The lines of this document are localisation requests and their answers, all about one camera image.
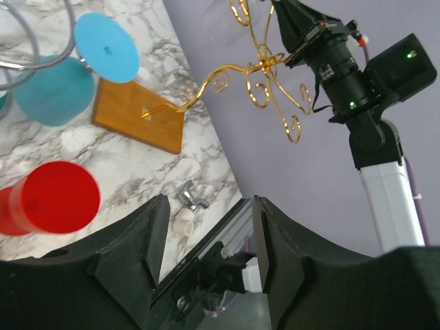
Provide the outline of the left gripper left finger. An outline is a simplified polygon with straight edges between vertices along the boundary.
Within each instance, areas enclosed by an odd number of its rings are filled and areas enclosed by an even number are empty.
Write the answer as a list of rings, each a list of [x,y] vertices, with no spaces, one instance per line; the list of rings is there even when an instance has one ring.
[[[146,329],[171,207],[158,195],[41,258],[1,262],[2,329]]]

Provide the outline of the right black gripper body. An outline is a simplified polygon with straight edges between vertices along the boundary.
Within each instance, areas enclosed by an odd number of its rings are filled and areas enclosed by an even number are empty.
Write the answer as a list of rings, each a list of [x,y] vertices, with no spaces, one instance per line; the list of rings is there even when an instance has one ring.
[[[321,21],[301,38],[291,54],[288,53],[284,64],[289,68],[306,64],[315,73],[326,64],[334,64],[337,71],[354,71],[359,67],[347,46],[350,36],[349,22]]]

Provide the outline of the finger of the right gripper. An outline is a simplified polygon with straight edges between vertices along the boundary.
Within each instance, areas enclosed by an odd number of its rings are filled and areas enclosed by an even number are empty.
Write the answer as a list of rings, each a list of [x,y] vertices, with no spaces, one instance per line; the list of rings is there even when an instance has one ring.
[[[323,14],[297,0],[272,1],[277,14],[280,35],[287,52],[291,54],[301,38],[321,21],[340,21]]]

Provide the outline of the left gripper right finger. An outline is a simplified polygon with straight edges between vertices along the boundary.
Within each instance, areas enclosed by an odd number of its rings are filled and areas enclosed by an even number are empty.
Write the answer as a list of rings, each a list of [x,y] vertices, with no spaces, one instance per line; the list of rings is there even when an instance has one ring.
[[[439,248],[369,257],[253,199],[261,285],[273,329],[438,329]]]

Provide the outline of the blue wine glass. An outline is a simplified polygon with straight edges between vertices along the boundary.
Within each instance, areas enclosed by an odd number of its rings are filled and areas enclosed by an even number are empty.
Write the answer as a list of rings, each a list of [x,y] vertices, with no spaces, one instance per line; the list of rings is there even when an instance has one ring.
[[[74,41],[81,59],[69,56],[12,90],[20,110],[45,126],[63,126],[89,106],[93,72],[113,83],[128,83],[138,74],[137,47],[113,19],[97,12],[82,15],[74,26]]]

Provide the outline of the clear ribbed wine glass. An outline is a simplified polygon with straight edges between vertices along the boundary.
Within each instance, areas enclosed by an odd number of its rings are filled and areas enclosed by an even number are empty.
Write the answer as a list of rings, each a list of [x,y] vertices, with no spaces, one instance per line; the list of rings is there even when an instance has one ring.
[[[262,1],[212,1],[202,15],[202,28],[211,42],[228,47],[261,21]]]

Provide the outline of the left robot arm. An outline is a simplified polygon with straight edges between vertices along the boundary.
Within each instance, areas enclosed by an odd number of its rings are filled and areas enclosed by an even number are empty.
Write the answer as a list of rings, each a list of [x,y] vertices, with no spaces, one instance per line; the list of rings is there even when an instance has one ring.
[[[159,195],[40,258],[1,262],[2,329],[194,329],[225,292],[263,292],[273,329],[438,329],[439,248],[373,258],[240,200],[164,280]]]

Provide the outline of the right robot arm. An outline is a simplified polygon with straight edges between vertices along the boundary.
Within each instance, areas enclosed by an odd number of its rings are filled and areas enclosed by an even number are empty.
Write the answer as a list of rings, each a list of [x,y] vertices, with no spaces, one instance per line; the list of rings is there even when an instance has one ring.
[[[360,69],[349,49],[366,47],[355,21],[343,23],[299,1],[275,1],[288,67],[308,65],[324,91],[331,121],[349,130],[353,162],[366,191],[384,252],[426,245],[397,127],[383,112],[430,86],[437,71],[414,34],[366,58]]]

